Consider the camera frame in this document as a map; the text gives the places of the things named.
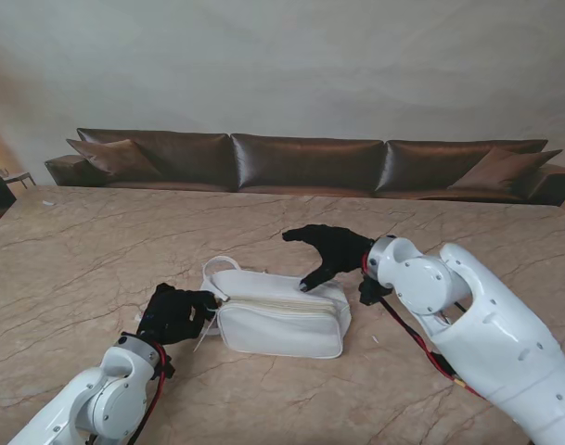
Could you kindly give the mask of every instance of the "white handbag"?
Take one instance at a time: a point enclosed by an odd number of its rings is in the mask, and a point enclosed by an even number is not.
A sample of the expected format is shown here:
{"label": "white handbag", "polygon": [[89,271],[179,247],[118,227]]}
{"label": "white handbag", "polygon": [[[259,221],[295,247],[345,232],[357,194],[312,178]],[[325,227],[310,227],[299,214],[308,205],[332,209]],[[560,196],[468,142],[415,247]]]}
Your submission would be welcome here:
{"label": "white handbag", "polygon": [[[206,274],[218,262],[234,269]],[[203,278],[200,289],[223,302],[217,320],[231,350],[317,359],[341,354],[351,315],[339,283],[327,282],[304,293],[300,277],[243,271],[222,256],[206,262]]]}

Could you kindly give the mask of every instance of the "table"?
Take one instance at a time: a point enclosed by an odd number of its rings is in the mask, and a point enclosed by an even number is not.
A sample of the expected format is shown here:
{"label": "table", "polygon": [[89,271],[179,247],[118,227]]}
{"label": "table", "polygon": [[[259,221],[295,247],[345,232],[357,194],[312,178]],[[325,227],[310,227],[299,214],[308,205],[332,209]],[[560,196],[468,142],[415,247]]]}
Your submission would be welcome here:
{"label": "table", "polygon": [[[408,236],[430,252],[455,241],[499,275],[565,350],[559,208],[37,187],[0,222],[0,444],[99,363],[122,330],[135,330],[158,283],[198,288],[201,264],[218,254],[255,271],[312,270],[315,250],[280,235],[306,223]],[[241,354],[217,337],[194,354],[194,341],[168,347],[176,373],[138,443],[527,443],[504,414],[439,375],[379,305],[357,303],[358,273],[339,279],[353,312],[340,358]]]}
{"label": "table", "polygon": [[36,185],[36,184],[34,183],[34,180],[33,180],[32,176],[31,176],[31,174],[28,173],[28,172],[21,172],[21,173],[12,173],[12,174],[9,174],[8,176],[4,177],[4,182],[5,182],[6,184],[12,184],[12,183],[21,182],[21,183],[22,183],[22,186],[23,186],[24,188],[29,188],[29,187],[27,187],[26,184],[24,183],[24,181],[26,181],[27,179],[30,179],[30,180],[31,180],[32,185]]}

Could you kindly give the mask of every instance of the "brown pillow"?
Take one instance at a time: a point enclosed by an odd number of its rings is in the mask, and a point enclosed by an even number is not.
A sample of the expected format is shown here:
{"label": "brown pillow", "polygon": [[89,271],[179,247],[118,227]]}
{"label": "brown pillow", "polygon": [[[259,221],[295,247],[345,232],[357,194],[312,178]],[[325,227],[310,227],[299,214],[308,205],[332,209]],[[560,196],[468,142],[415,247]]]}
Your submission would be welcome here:
{"label": "brown pillow", "polygon": [[144,157],[136,143],[129,139],[107,144],[72,139],[67,141],[110,182],[156,181],[161,178],[159,171]]}
{"label": "brown pillow", "polygon": [[518,154],[493,148],[461,179],[447,188],[511,192],[515,181],[535,172],[561,151]]}

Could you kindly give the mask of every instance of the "white wall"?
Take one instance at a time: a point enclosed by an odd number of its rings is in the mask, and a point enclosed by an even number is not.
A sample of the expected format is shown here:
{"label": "white wall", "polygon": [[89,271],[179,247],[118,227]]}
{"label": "white wall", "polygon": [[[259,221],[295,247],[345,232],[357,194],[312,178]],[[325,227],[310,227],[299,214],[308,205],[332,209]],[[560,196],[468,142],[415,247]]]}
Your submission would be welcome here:
{"label": "white wall", "polygon": [[0,0],[0,140],[78,126],[565,148],[565,0]]}

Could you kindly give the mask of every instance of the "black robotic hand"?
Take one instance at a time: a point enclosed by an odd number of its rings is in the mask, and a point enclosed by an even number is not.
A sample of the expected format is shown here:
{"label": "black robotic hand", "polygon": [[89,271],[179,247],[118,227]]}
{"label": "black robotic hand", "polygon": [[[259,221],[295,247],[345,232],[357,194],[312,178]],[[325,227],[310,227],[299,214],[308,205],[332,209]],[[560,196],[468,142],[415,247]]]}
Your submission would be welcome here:
{"label": "black robotic hand", "polygon": [[217,308],[212,292],[179,290],[162,283],[150,298],[136,334],[161,345],[198,338],[204,321],[211,320]]}
{"label": "black robotic hand", "polygon": [[302,241],[317,249],[321,255],[321,266],[301,280],[301,290],[307,292],[328,280],[336,273],[350,272],[362,267],[363,257],[371,249],[374,240],[358,235],[345,227],[328,225],[305,225],[288,230],[282,237],[285,241]]}

